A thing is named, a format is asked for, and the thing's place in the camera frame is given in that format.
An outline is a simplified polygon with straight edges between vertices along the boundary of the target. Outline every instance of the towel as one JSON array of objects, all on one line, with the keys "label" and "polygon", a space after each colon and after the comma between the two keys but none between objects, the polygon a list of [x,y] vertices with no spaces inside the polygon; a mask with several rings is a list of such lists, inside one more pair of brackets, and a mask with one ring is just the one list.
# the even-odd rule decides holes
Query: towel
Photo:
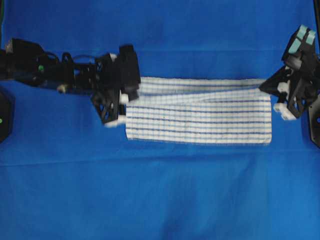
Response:
[{"label": "towel", "polygon": [[209,145],[266,145],[272,139],[263,79],[142,77],[139,99],[126,105],[129,140]]}]

